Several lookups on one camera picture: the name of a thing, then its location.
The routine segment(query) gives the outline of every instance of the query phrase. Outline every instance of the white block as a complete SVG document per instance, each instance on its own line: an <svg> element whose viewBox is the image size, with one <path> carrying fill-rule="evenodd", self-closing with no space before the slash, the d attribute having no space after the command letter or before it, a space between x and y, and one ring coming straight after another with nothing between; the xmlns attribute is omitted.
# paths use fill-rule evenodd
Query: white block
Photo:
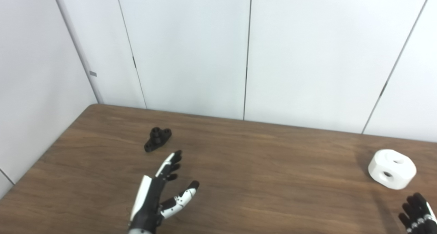
<svg viewBox="0 0 437 234"><path fill-rule="evenodd" d="M370 176L390 189L404 189L414 178L416 168L411 159L394 150L378 150L369 164Z"/></svg>

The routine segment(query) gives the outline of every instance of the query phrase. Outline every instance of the panel seam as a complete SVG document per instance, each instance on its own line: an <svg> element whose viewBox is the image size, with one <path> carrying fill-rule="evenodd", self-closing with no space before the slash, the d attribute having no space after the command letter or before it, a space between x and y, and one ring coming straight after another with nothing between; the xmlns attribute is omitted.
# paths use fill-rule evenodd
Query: panel seam
<svg viewBox="0 0 437 234"><path fill-rule="evenodd" d="M9 178L8 175L6 175L6 173L5 173L1 168L0 168L0 172L3 174L3 176L5 176L5 178L7 178L7 179L9 180L9 182L10 182L12 185L15 185L15 183L12 181L12 179Z"/></svg>
<svg viewBox="0 0 437 234"><path fill-rule="evenodd" d="M410 39L410 37L411 37L412 32L414 31L414 28L415 28L415 26L416 26L416 24L417 24L417 21L419 21L419 18L420 18L420 16L422 15L422 11L423 11L423 9L425 8L427 2L428 2L428 0L425 0L425 1L423 2L422 8L420 9L419 14L417 14L417 18L415 19L415 21L414 21L414 23L413 23L413 25L412 25L412 27L411 27L411 30L410 30L410 32L409 32L409 34L408 34L408 36L407 36L407 38L406 38L406 40L405 40L405 42L404 42L404 45L402 46L402 49L401 49L401 51L399 52L398 58L396 59L395 64L393 65L392 70L390 71L390 74L389 74L389 76L387 77L387 81L386 81L385 84L384 84L384 89L383 89L383 91L385 91L385 88L387 87L387 85L388 85L388 83L389 83L389 81L390 81L390 78L392 77L393 72L394 72L396 66L398 65L399 59L401 58L402 53L404 52L404 49L405 49L405 47L406 47L406 45L407 45L407 43L408 43L408 41L409 41L409 39ZM376 103L375 103L375 105L373 106L372 111L370 112L369 118L367 118L366 124L364 125L364 128L363 128L361 134L364 134L364 132L365 132L365 130L366 130L366 128L367 128L367 125L369 124L370 119L372 118L373 113L375 112L376 106L378 106L379 100L381 100L381 97L382 97L383 91L381 91L381 93L380 93L378 99L376 100Z"/></svg>
<svg viewBox="0 0 437 234"><path fill-rule="evenodd" d="M243 120L245 119L245 101L246 101L246 91L247 91L247 66L249 64L249 43L250 43L250 20L252 18L252 0L249 4L249 27L247 29L247 54L246 54L246 75L244 82L244 104L243 104Z"/></svg>
<svg viewBox="0 0 437 234"><path fill-rule="evenodd" d="M138 68L137 68L137 65L136 65L136 62L135 62L135 56L134 56L134 52L133 52L133 50L132 50L131 39L129 38L128 28L127 28L127 26L126 26L125 15L123 14L122 4L120 3L120 0L117 0L117 1L118 1L118 6L119 6L119 8L120 8L120 12L122 13L123 24L125 25L126 36L128 37L129 48L131 49L132 59L133 59L133 61L134 61L135 70L136 70L136 72L137 72L139 88L141 89L141 94L142 94L142 99L143 99L143 101L144 101L144 106L145 106L145 109L148 109L148 108L147 108L147 104L145 103L144 91L142 90L141 81L140 81L140 79L139 79Z"/></svg>

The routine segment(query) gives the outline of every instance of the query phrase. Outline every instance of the tabletop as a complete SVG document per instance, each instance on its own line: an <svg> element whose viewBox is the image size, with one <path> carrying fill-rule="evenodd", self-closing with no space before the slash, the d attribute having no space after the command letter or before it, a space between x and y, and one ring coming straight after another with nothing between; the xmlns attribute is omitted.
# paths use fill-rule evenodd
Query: tabletop
<svg viewBox="0 0 437 234"><path fill-rule="evenodd" d="M155 126L173 135L145 153ZM403 190L367 172L384 148L417 166ZM176 150L179 178L162 199L200 187L158 234L399 234L408 195L437 206L437 143L92 105L0 200L0 233L126 233L142 176Z"/></svg>

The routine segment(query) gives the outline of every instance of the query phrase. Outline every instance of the robot finger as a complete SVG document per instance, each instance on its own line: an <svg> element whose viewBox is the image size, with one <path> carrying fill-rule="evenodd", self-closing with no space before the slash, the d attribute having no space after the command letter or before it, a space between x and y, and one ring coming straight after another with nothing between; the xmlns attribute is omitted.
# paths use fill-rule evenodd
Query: robot finger
<svg viewBox="0 0 437 234"><path fill-rule="evenodd" d="M164 219L168 219L187 206L197 192L199 185L198 181L192 181L186 190L161 203L161 215Z"/></svg>

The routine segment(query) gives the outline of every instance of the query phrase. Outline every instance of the black plastic part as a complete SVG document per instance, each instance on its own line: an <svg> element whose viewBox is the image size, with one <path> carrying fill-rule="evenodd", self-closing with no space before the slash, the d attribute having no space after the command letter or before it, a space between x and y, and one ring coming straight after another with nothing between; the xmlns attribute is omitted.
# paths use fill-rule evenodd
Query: black plastic part
<svg viewBox="0 0 437 234"><path fill-rule="evenodd" d="M144 145L144 150L146 152L152 152L158 149L159 147L163 146L170 137L171 137L170 129L167 128L162 130L159 127L154 127L150 131L150 139Z"/></svg>

